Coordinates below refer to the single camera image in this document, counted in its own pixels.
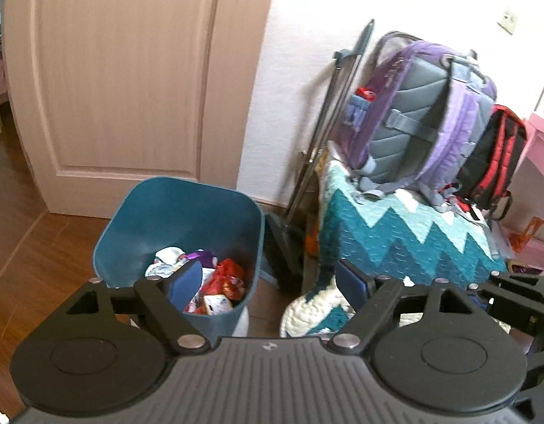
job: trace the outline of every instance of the door panel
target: door panel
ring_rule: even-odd
[[[108,217],[156,175],[234,188],[269,5],[5,0],[14,117],[50,211]]]

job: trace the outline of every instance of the wall socket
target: wall socket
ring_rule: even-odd
[[[502,27],[507,33],[513,35],[513,31],[516,28],[517,14],[509,8],[504,9],[502,18],[499,20],[498,24]]]

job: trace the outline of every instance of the floor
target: floor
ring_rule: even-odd
[[[0,135],[0,411],[23,404],[8,373],[16,346],[93,275],[93,247],[107,220],[47,211],[27,167],[10,110]],[[291,299],[259,282],[249,336],[275,337]]]

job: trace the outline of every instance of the silver bolt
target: silver bolt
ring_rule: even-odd
[[[333,337],[333,342],[339,348],[353,349],[360,344],[360,338],[352,333],[340,333]]]
[[[178,345],[184,349],[199,349],[204,344],[205,338],[200,335],[182,335],[178,338]]]

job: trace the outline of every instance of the teal trash bin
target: teal trash bin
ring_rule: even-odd
[[[220,316],[184,316],[213,344],[231,336],[259,279],[264,216],[248,196],[172,177],[136,185],[109,222],[93,252],[96,274],[110,287],[131,287],[165,247],[198,249],[232,258],[245,270],[243,300]]]

